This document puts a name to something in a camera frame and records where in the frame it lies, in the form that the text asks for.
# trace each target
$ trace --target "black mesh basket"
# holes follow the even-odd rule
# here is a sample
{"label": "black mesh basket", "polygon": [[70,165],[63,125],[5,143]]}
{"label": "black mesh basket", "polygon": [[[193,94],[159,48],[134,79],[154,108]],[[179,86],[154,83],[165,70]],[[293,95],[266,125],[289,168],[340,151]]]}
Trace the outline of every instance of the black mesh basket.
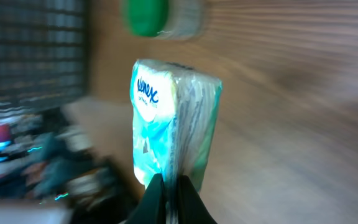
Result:
{"label": "black mesh basket", "polygon": [[0,119],[84,95],[87,0],[0,0]]}

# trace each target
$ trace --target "kleenex logo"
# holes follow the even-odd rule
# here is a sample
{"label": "kleenex logo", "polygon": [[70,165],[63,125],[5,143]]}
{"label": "kleenex logo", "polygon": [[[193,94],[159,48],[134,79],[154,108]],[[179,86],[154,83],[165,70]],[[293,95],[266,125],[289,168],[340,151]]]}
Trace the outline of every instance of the kleenex logo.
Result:
{"label": "kleenex logo", "polygon": [[155,99],[157,96],[158,91],[153,91],[153,87],[150,86],[148,83],[143,81],[141,78],[137,80],[137,91],[146,94],[148,98],[150,98],[150,102],[157,103],[158,100]]}

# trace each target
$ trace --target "container with green lid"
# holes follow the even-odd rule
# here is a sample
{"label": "container with green lid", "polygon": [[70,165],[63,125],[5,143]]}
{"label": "container with green lid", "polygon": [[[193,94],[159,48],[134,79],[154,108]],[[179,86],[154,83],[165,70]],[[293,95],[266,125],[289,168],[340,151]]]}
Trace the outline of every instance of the container with green lid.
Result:
{"label": "container with green lid", "polygon": [[201,28],[202,0],[124,0],[123,14],[135,35],[189,39]]}

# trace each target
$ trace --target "plastic wrapper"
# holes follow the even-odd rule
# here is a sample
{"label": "plastic wrapper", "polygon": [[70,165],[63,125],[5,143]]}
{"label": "plastic wrapper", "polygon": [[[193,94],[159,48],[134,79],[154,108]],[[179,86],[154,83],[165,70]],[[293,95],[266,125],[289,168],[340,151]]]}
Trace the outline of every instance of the plastic wrapper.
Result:
{"label": "plastic wrapper", "polygon": [[147,187],[161,173],[172,201],[177,176],[183,174],[201,190],[221,92],[221,80],[192,68],[136,62],[131,80],[133,154],[141,184]]}

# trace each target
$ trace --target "plastic packaging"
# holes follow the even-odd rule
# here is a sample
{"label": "plastic packaging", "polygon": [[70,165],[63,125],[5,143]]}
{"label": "plastic packaging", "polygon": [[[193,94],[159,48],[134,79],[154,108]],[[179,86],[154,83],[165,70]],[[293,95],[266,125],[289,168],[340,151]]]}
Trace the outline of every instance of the plastic packaging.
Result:
{"label": "plastic packaging", "polygon": [[203,0],[125,0],[124,15],[135,35],[189,39],[203,22]]}
{"label": "plastic packaging", "polygon": [[162,173],[169,200],[177,176],[201,190],[218,115],[221,80],[175,63],[138,60],[131,80],[135,175]]}

